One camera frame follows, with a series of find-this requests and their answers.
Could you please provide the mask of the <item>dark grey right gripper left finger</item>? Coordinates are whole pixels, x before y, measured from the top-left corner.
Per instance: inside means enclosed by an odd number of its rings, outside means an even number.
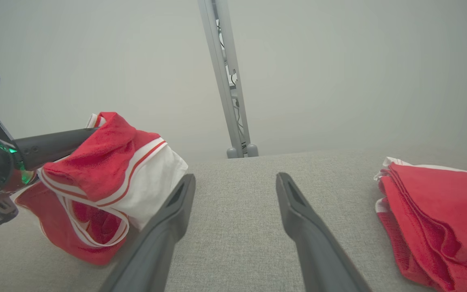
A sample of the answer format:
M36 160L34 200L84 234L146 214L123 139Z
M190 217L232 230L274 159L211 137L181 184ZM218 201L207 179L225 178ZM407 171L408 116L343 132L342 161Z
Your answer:
M164 292L174 248L189 225L196 178L185 174L99 292Z

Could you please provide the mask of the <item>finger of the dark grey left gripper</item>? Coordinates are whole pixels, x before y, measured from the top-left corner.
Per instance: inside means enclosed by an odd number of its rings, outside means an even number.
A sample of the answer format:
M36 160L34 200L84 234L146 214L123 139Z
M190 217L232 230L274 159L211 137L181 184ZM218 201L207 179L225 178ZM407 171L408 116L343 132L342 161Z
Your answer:
M80 128L13 141L13 158L25 170L37 170L44 164L68 157L99 128Z

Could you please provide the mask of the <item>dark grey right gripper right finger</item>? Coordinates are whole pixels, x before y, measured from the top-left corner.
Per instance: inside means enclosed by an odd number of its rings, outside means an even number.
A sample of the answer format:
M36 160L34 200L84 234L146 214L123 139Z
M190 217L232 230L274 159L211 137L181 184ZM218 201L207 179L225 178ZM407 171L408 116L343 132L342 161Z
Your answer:
M283 227L295 242L306 292L372 292L292 177L276 175Z

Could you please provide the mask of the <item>red shirt with white sleeves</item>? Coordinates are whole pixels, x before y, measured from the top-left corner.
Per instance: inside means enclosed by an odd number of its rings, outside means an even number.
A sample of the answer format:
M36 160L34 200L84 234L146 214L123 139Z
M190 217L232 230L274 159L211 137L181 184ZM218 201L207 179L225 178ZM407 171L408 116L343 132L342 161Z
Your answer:
M96 128L71 155L46 163L15 203L33 214L52 244L107 265L131 227L143 229L188 169L157 133L139 131L115 112L92 114Z

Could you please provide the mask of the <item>grey metal partition post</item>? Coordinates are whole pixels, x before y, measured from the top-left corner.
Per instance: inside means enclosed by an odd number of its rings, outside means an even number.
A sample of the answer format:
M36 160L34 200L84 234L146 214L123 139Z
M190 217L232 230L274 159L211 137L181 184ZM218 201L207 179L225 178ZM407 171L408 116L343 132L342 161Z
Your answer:
M228 0L197 0L231 147L248 157L251 141Z

